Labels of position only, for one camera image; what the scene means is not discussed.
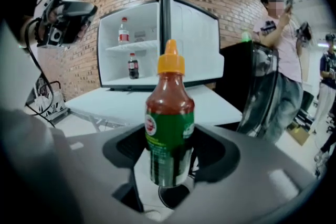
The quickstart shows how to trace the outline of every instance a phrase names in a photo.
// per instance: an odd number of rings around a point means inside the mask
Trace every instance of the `fridge shelf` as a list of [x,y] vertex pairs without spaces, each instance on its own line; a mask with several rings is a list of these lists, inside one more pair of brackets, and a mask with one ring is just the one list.
[[159,76],[140,76],[138,79],[130,79],[129,77],[124,77],[120,79],[114,79],[111,81],[106,81],[105,84],[108,86],[114,85],[156,85],[159,82]]
[[128,51],[136,51],[136,50],[148,50],[148,49],[154,49],[154,48],[156,49],[158,48],[158,45],[159,45],[159,42],[157,40],[149,40],[149,41],[118,45],[115,47],[109,47],[109,48],[106,48],[106,50],[128,52]]

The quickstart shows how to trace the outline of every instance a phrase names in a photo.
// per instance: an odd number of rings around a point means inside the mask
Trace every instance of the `cardboard box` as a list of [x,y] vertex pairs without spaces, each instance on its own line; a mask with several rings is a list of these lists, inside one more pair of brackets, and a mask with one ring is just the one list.
[[309,137],[308,132],[303,129],[298,123],[292,122],[287,127],[287,132],[298,142],[301,146],[306,142]]

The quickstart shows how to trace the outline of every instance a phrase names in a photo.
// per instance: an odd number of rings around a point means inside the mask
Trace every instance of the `smartphone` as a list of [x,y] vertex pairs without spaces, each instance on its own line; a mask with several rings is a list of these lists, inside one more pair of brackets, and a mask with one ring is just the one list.
[[289,12],[293,8],[293,0],[287,0],[286,1],[286,7],[285,7],[285,12]]

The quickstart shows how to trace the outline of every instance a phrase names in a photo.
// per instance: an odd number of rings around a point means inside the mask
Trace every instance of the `hot sauce bottle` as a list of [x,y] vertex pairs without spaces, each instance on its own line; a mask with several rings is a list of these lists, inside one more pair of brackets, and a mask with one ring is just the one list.
[[145,115],[150,179],[159,186],[174,187],[188,176],[195,108],[184,89],[184,58],[175,40],[167,42],[157,72],[159,84],[146,101]]

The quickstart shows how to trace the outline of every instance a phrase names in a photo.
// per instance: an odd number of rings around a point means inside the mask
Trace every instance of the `green bottle label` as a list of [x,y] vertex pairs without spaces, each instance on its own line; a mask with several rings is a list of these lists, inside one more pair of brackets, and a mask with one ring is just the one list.
[[145,130],[151,156],[151,180],[165,187],[183,182],[190,165],[194,112],[178,115],[148,112]]

